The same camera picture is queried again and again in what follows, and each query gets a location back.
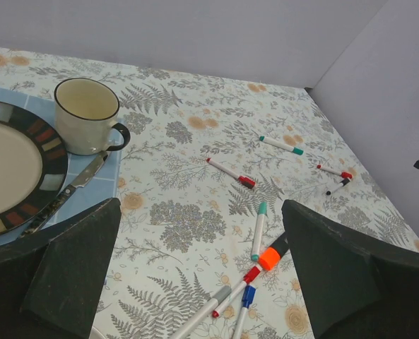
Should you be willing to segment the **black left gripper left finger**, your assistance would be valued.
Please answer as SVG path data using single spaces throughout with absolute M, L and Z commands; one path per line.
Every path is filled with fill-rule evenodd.
M 0 246 L 0 338 L 89 338 L 120 220 L 109 198 Z

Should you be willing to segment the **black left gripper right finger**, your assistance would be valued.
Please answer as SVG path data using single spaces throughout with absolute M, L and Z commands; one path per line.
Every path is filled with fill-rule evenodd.
M 419 253 L 293 200 L 285 233 L 315 338 L 419 338 Z

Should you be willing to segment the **small red capped pen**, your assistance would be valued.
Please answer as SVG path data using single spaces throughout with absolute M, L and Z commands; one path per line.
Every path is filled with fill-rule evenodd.
M 328 172 L 328 173 L 331 173 L 331 174 L 335 174 L 335 175 L 340 176 L 344 179 L 352 179 L 353 178 L 352 174 L 349 173 L 349 172 L 344 172 L 344 171 L 339 171 L 339 170 L 336 170 L 336 169 L 331 169 L 330 167 L 327 167 L 327 166 L 317 165 L 317 169 Z

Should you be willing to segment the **green capped white pen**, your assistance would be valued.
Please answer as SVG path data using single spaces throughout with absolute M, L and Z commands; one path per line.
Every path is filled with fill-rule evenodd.
M 303 153 L 304 153 L 303 150 L 301 150 L 299 148 L 296 148 L 295 146 L 291 146 L 291 145 L 287 145 L 285 143 L 278 142 L 278 141 L 276 141 L 272 138 L 266 137 L 266 136 L 260 136 L 259 140 L 263 143 L 266 143 L 266 144 L 272 145 L 274 147 L 286 150 L 286 151 L 294 153 L 296 155 L 303 155 Z

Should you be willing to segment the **red capped white pen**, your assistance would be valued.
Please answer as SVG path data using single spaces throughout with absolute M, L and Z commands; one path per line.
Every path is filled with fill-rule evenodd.
M 246 176 L 242 176 L 236 172 L 234 172 L 231 169 L 228 169 L 227 167 L 225 167 L 224 165 L 222 165 L 219 162 L 216 162 L 215 160 L 213 160 L 211 157 L 208 157 L 206 159 L 207 163 L 214 166 L 215 168 L 218 168 L 219 170 L 223 171 L 224 173 L 228 174 L 229 176 L 231 176 L 233 179 L 237 180 L 239 183 L 241 183 L 241 185 L 247 187 L 248 189 L 251 190 L 255 190 L 256 188 L 256 182 Z

